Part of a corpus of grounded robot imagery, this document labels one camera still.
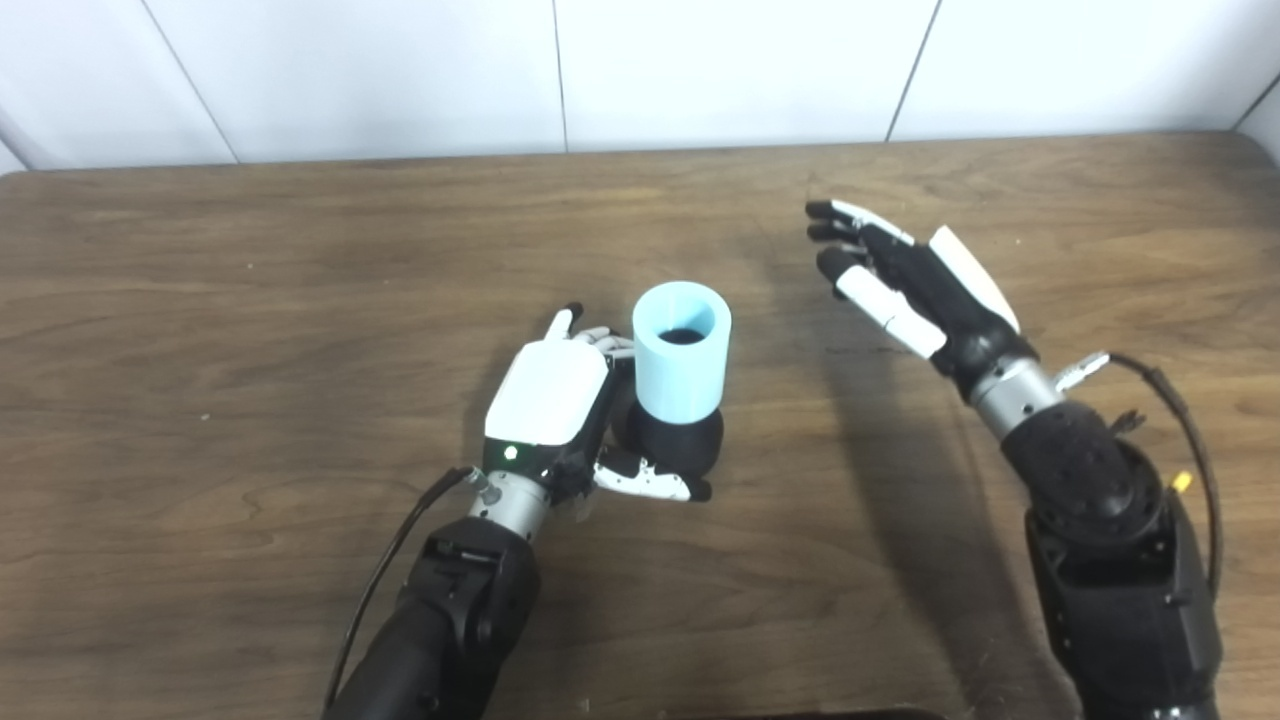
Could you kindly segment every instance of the robotic arm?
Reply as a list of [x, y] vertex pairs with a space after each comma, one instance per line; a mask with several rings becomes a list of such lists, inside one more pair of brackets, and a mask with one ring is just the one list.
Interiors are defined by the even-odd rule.
[[[474, 720], [516, 646], [539, 591], [532, 541], [547, 512], [595, 487], [707, 500], [709, 486], [604, 445], [620, 389], [634, 380], [631, 341], [608, 328], [573, 334], [582, 306], [559, 310], [525, 345], [485, 416], [480, 468], [429, 489], [375, 571], [339, 653], [324, 720]], [[396, 610], [338, 692], [356, 625], [413, 521], [449, 487], [476, 491], [466, 518], [428, 537]]]
[[[818, 255], [837, 296], [955, 383], [1030, 491], [1025, 530], [1041, 605], [1084, 717], [1216, 720], [1216, 564], [1207, 578], [1178, 492], [1147, 456], [1065, 395], [1108, 360], [1135, 363], [1097, 355], [1051, 378], [991, 275], [948, 228], [919, 243], [838, 200], [805, 211], [810, 238], [837, 242]], [[1142, 370], [1172, 393], [1158, 370]], [[1217, 551], [1216, 524], [1212, 532]]]

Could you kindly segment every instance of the black cup base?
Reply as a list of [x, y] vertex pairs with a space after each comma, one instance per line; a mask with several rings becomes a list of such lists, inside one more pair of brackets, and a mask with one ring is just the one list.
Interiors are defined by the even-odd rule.
[[685, 478], [701, 479], [719, 459], [724, 416], [716, 409], [696, 423], [676, 425], [654, 418], [636, 401], [627, 413], [623, 437], [628, 450], [659, 468], [669, 468]]

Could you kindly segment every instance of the white wall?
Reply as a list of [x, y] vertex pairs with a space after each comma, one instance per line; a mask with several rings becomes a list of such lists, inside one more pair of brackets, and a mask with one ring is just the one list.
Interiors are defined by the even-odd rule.
[[1276, 0], [13, 1], [0, 142], [45, 169], [1226, 129], [1275, 37]]
[[558, 0], [568, 149], [884, 140], [933, 5]]
[[1230, 129], [1277, 37], [1275, 0], [943, 0], [893, 140]]
[[0, 141], [38, 169], [234, 161], [140, 1], [0, 4]]
[[9, 150], [9, 146], [0, 142], [0, 176], [26, 169], [27, 165], [24, 165], [22, 160], [19, 160], [18, 156]]
[[1257, 140], [1280, 165], [1280, 83], [1244, 118], [1240, 132]]
[[564, 150], [550, 0], [148, 0], [244, 161]]

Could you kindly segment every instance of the wooden table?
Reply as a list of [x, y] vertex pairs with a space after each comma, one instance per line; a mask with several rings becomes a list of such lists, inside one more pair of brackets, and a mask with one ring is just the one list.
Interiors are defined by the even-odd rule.
[[[489, 717], [1071, 717], [1023, 491], [950, 384], [832, 300], [801, 211], [831, 196], [950, 223], [1047, 365], [1125, 348], [1176, 380], [1222, 483], [1222, 715], [1274, 717], [1280, 173], [1233, 135], [6, 177], [4, 716], [311, 717], [517, 347], [567, 300], [626, 327], [687, 278], [735, 313], [716, 498], [552, 523]], [[1137, 439], [1189, 466], [1133, 378], [1079, 396], [1149, 410]]]

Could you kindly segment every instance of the black cable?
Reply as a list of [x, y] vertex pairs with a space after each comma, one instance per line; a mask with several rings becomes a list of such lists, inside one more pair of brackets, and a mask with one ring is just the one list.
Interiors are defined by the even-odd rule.
[[1208, 506], [1208, 592], [1213, 600], [1217, 600], [1217, 588], [1222, 584], [1222, 506], [1219, 498], [1217, 478], [1213, 477], [1213, 468], [1208, 461], [1208, 448], [1204, 446], [1204, 438], [1201, 437], [1199, 429], [1196, 427], [1196, 420], [1192, 419], [1187, 401], [1183, 400], [1181, 395], [1178, 395], [1178, 391], [1160, 368], [1152, 368], [1120, 352], [1111, 352], [1110, 355], [1111, 361], [1116, 365], [1128, 368], [1142, 375], [1142, 379], [1151, 386], [1151, 389], [1156, 391], [1156, 395], [1160, 396], [1165, 406], [1169, 407], [1169, 411], [1172, 413], [1174, 418], [1178, 418], [1178, 423], [1183, 427], [1183, 434], [1187, 436], [1187, 443], [1196, 457], [1196, 466], [1201, 474], [1201, 484], [1204, 488], [1204, 502]]
[[471, 468], [452, 468], [448, 473], [435, 480], [435, 484], [426, 488], [426, 492], [417, 498], [417, 503], [410, 510], [408, 516], [401, 523], [398, 530], [392, 537], [390, 544], [383, 551], [383, 556], [378, 560], [378, 566], [374, 568], [374, 575], [369, 578], [369, 584], [365, 585], [365, 592], [360, 596], [360, 602], [356, 605], [356, 614], [351, 616], [351, 624], [347, 625], [347, 633], [342, 637], [342, 646], [338, 648], [338, 660], [333, 664], [333, 673], [329, 675], [329, 688], [324, 694], [324, 708], [329, 710], [333, 706], [334, 700], [338, 698], [338, 685], [342, 683], [342, 671], [347, 665], [347, 656], [351, 655], [352, 642], [356, 639], [356, 630], [360, 629], [360, 620], [365, 616], [365, 610], [369, 609], [369, 601], [374, 597], [374, 591], [378, 589], [379, 580], [387, 573], [387, 568], [390, 566], [392, 559], [396, 557], [396, 552], [399, 551], [401, 546], [404, 544], [404, 538], [413, 529], [417, 519], [422, 516], [436, 500], [440, 498], [445, 492], [453, 486], [458, 484], [467, 475], [471, 474]]

